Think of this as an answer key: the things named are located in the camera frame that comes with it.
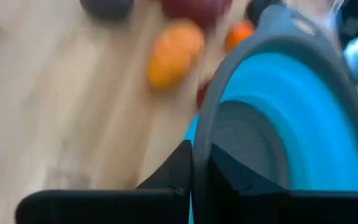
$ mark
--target wooden surface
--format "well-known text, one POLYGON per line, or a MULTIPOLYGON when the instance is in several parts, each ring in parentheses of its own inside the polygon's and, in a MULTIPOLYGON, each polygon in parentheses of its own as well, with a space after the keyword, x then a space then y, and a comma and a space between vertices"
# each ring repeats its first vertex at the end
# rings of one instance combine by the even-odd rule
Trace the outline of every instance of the wooden surface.
POLYGON ((77 0, 0 0, 0 223, 40 189, 131 189, 183 139, 199 82, 224 57, 227 28, 175 91, 153 94, 144 70, 167 23, 157 1, 135 0, 129 21, 95 24, 77 0))

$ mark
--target wooden table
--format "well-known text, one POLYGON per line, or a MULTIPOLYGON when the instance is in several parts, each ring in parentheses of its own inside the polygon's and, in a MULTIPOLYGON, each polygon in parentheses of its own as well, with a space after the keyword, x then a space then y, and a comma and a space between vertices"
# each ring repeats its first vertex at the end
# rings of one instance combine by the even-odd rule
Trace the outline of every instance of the wooden table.
POLYGON ((183 84, 156 95, 144 70, 167 23, 157 1, 135 0, 127 23, 102 26, 77 0, 0 0, 0 223, 40 189, 131 189, 147 178, 183 139, 247 1, 234 1, 183 84))

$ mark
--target orange fruit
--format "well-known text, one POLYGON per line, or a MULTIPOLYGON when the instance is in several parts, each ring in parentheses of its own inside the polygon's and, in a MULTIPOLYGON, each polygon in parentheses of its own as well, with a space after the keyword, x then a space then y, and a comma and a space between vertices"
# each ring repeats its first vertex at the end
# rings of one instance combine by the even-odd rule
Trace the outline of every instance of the orange fruit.
POLYGON ((254 26, 251 21, 239 21, 229 29, 225 40, 225 50, 229 53, 241 41, 254 34, 254 26))
POLYGON ((155 40, 147 68, 147 79, 156 90, 178 84, 204 51, 204 35, 190 20, 170 24, 155 40))

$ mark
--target orange tomato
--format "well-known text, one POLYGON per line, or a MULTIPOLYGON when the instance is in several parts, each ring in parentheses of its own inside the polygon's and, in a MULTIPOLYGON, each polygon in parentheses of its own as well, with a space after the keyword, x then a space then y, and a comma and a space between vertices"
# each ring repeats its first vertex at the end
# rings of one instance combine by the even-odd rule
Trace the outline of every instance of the orange tomato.
POLYGON ((241 41, 252 34, 254 34, 254 26, 251 21, 239 21, 236 25, 232 26, 229 29, 225 40, 226 53, 229 53, 241 41))
POLYGON ((204 35, 190 20, 170 24, 155 40, 147 68, 147 79, 156 90, 179 83, 204 51, 204 35))

